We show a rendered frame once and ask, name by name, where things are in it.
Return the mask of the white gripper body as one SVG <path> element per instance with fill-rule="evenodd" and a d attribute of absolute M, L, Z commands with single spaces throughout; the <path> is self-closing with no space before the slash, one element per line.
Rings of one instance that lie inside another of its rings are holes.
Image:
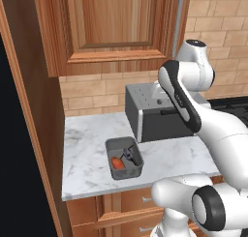
<path fill-rule="evenodd" d="M 158 80 L 156 80 L 151 86 L 151 98 L 154 100 L 163 100 L 168 97 L 165 90 L 161 87 Z"/>

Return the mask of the grey tupperware container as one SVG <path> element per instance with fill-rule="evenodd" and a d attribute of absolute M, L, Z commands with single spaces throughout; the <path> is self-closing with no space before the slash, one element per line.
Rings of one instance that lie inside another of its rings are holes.
<path fill-rule="evenodd" d="M 123 157 L 123 150 L 128 148 L 132 145 L 135 145 L 140 153 L 140 149 L 138 147 L 137 142 L 131 136 L 124 136 L 118 138 L 110 138 L 106 141 L 106 149 L 108 155 L 108 165 L 110 169 L 111 176 L 114 180 L 124 180 L 124 179 L 131 179 L 136 178 L 141 175 L 142 168 L 143 168 L 143 158 L 141 157 L 141 165 L 135 166 L 132 162 L 127 161 Z M 115 169 L 112 166 L 111 158 L 117 157 L 125 164 L 124 169 Z"/>

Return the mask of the wooden fridge housing panel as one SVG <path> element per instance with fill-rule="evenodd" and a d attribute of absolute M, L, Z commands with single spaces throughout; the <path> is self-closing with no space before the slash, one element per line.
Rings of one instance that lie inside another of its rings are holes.
<path fill-rule="evenodd" d="M 58 237 L 73 237 L 62 201 L 65 115 L 58 78 L 48 76 L 35 0 L 0 0 L 0 34 Z"/>

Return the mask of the black fridge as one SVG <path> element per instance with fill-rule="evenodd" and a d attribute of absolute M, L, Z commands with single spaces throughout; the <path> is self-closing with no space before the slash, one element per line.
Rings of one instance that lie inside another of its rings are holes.
<path fill-rule="evenodd" d="M 0 237 L 57 237 L 1 39 Z"/>

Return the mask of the grey toaster oven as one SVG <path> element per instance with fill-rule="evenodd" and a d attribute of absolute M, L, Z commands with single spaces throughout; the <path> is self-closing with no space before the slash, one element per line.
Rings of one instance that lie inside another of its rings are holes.
<path fill-rule="evenodd" d="M 127 84 L 125 113 L 138 143 L 192 136 L 169 96 L 157 104 L 153 83 Z"/>

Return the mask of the dark food piece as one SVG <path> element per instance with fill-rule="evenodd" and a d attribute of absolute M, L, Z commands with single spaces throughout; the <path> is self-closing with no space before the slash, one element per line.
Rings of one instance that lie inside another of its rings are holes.
<path fill-rule="evenodd" d="M 132 162 L 135 166 L 141 165 L 141 157 L 138 148 L 135 145 L 132 145 L 123 150 L 123 157 Z"/>

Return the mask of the black hob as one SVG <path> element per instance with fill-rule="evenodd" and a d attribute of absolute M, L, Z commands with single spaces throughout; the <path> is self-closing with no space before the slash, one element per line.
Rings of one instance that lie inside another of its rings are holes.
<path fill-rule="evenodd" d="M 209 100 L 211 107 L 235 115 L 248 128 L 248 96 Z"/>

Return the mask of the orange food piece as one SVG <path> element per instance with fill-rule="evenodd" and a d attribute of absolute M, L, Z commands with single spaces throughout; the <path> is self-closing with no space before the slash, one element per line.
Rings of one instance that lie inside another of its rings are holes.
<path fill-rule="evenodd" d="M 124 169 L 125 168 L 125 164 L 124 162 L 122 162 L 119 158 L 117 157 L 112 157 L 111 158 L 111 163 L 112 163 L 112 166 L 115 168 L 115 169 Z"/>

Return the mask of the wooden drawer front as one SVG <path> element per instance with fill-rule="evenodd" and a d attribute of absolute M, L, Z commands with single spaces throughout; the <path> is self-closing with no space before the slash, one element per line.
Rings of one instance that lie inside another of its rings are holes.
<path fill-rule="evenodd" d="M 121 211 L 123 213 L 143 210 L 155 207 L 155 203 L 142 202 L 142 197 L 151 198 L 151 190 L 149 188 L 126 191 L 121 193 Z"/>
<path fill-rule="evenodd" d="M 161 215 L 150 216 L 141 220 L 123 223 L 121 225 L 121 237 L 144 237 L 149 236 L 151 231 L 140 232 L 140 227 L 155 227 L 161 220 Z"/>

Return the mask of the wooden wall cupboard door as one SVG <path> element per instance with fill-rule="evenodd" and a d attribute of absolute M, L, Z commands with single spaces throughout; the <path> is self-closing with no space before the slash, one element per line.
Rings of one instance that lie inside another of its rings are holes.
<path fill-rule="evenodd" d="M 171 57 L 178 0 L 35 0 L 48 75 L 156 71 Z M 176 54 L 190 0 L 183 0 Z"/>

